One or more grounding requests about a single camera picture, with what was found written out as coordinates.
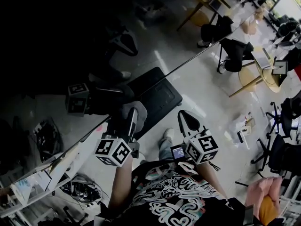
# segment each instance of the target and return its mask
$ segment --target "laptop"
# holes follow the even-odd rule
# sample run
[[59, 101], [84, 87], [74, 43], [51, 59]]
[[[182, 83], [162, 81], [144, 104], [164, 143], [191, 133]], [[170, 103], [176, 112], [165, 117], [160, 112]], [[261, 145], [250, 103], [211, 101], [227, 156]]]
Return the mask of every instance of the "laptop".
[[261, 69], [270, 69], [271, 65], [269, 63], [270, 57], [267, 51], [263, 48], [260, 51], [253, 51], [251, 52], [254, 60], [256, 60], [257, 64], [260, 66]]
[[209, 5], [221, 17], [224, 17], [228, 10], [231, 9], [231, 6], [225, 0], [211, 0]]

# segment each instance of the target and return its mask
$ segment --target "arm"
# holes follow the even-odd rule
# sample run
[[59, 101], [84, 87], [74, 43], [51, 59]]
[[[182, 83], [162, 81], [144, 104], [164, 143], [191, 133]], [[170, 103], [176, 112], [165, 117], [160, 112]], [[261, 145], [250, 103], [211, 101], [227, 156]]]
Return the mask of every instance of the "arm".
[[122, 209], [122, 206], [124, 206], [130, 194], [132, 184], [132, 162], [133, 157], [130, 155], [121, 168], [116, 168], [111, 199], [109, 202], [109, 210], [114, 212], [114, 214], [119, 213], [119, 210]]
[[198, 174], [204, 178], [208, 183], [211, 184], [221, 195], [227, 198], [225, 191], [223, 190], [222, 186], [220, 185], [213, 168], [209, 165], [208, 162], [198, 164], [197, 165]]
[[244, 21], [241, 25], [242, 30], [244, 31], [244, 33], [246, 34], [256, 34], [256, 19], [254, 19], [252, 22], [248, 22], [248, 21]]
[[257, 9], [254, 13], [254, 18], [252, 22], [249, 21], [244, 21], [241, 24], [241, 28], [246, 34], [256, 34], [256, 27], [257, 23], [261, 22], [263, 20], [263, 10], [262, 9]]

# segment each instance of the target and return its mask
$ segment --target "jeans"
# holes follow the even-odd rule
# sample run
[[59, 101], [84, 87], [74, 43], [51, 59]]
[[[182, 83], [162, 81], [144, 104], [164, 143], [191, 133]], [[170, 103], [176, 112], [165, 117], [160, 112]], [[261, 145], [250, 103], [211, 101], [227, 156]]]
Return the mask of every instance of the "jeans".
[[173, 160], [170, 148], [173, 143], [169, 137], [162, 139], [159, 146], [159, 160]]

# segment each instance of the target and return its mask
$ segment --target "orange object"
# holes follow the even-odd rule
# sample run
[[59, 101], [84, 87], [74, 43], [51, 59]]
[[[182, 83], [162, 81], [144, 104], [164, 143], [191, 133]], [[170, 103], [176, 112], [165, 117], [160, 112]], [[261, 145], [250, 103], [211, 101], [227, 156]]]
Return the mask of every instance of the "orange object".
[[268, 225], [278, 216], [278, 210], [274, 206], [270, 196], [265, 196], [261, 202], [259, 209], [259, 220], [264, 225]]

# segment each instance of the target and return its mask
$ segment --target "small screen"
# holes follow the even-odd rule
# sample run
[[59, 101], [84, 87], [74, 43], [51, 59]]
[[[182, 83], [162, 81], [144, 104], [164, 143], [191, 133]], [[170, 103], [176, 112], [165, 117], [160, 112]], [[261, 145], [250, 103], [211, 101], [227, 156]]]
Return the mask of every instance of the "small screen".
[[286, 61], [275, 61], [273, 74], [286, 74]]
[[173, 154], [174, 154], [175, 159], [184, 157], [184, 152], [183, 152], [183, 149], [181, 147], [173, 149]]

